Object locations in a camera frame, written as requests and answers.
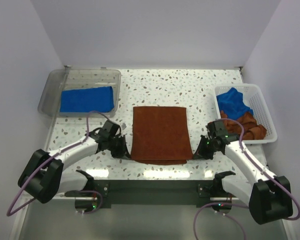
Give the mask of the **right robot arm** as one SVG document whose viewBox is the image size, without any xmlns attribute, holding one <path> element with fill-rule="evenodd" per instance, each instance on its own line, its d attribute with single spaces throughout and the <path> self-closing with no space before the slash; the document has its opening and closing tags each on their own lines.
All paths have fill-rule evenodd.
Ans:
<svg viewBox="0 0 300 240">
<path fill-rule="evenodd" d="M 289 180 L 262 165 L 243 143 L 243 135 L 229 133 L 222 120 L 212 121 L 206 128 L 207 136 L 201 136 L 193 158 L 211 160 L 215 153 L 221 152 L 246 178 L 236 178 L 233 171 L 217 173 L 207 188 L 208 193 L 221 197 L 228 193 L 237 197 L 259 225 L 291 217 L 293 199 Z"/>
</svg>

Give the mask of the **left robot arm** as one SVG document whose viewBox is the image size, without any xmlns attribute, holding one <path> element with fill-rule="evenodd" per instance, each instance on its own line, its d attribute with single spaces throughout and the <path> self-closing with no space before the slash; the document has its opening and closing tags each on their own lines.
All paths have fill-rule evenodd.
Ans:
<svg viewBox="0 0 300 240">
<path fill-rule="evenodd" d="M 73 181 L 62 177 L 63 171 L 80 160 L 110 151 L 114 159 L 130 159 L 126 138 L 121 127 L 106 120 L 102 127 L 88 130 L 84 137 L 56 150 L 36 150 L 24 168 L 17 185 L 40 203 L 49 202 L 58 193 L 76 190 L 82 196 L 93 193 L 94 184 L 87 177 Z"/>
</svg>

